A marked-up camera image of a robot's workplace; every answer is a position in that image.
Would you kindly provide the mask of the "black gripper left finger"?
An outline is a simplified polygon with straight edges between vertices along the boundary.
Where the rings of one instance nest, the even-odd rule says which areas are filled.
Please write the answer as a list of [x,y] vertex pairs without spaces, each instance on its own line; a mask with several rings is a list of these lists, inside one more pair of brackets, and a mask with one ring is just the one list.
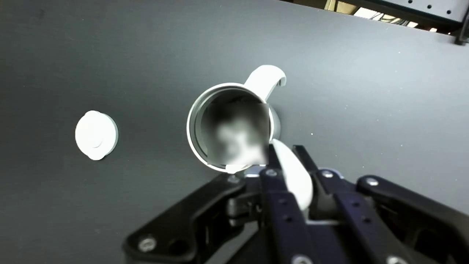
[[124,241],[129,264],[207,264],[256,221],[254,235],[228,264],[294,264],[311,257],[311,242],[295,195],[288,189],[272,144],[254,176],[220,175]]

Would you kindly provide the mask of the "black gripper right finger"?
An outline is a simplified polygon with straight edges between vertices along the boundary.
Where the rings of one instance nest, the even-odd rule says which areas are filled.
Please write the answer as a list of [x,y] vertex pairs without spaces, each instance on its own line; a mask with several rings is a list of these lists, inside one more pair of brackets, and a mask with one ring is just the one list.
[[320,169],[302,145],[295,155],[314,180],[313,219],[351,232],[363,264],[469,264],[469,216],[377,175],[355,183]]

